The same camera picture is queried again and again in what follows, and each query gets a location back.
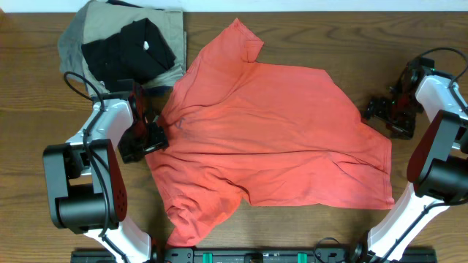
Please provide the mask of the red t-shirt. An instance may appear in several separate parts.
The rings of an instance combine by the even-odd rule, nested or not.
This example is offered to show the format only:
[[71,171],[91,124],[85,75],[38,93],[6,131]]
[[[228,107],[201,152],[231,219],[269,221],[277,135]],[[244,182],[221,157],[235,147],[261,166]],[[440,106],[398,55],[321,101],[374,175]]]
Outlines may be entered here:
[[238,209],[387,210],[391,141],[364,124],[322,69],[260,63],[263,41],[234,20],[178,80],[157,123],[169,145],[146,157],[168,244],[197,245]]

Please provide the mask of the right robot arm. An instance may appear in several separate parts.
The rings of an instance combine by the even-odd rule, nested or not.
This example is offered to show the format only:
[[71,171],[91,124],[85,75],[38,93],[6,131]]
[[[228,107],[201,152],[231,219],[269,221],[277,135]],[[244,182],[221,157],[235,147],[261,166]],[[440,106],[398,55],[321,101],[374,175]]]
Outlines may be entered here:
[[363,117],[384,121],[394,137],[410,140],[416,115],[430,122],[407,166],[407,186],[386,217],[347,254],[347,262],[436,262],[431,248],[410,248],[418,233],[450,207],[467,203],[467,103],[458,77],[439,71],[422,53],[409,61],[391,98],[374,97]]

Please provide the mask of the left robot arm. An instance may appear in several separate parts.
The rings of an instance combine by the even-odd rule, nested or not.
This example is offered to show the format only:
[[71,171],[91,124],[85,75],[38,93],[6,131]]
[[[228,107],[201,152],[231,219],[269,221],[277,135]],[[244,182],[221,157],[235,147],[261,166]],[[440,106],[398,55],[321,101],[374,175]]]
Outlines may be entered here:
[[92,114],[65,143],[42,154],[50,217],[103,245],[115,262],[157,262],[154,239],[128,216],[127,191],[118,157],[138,162],[169,142],[134,80],[91,97]]

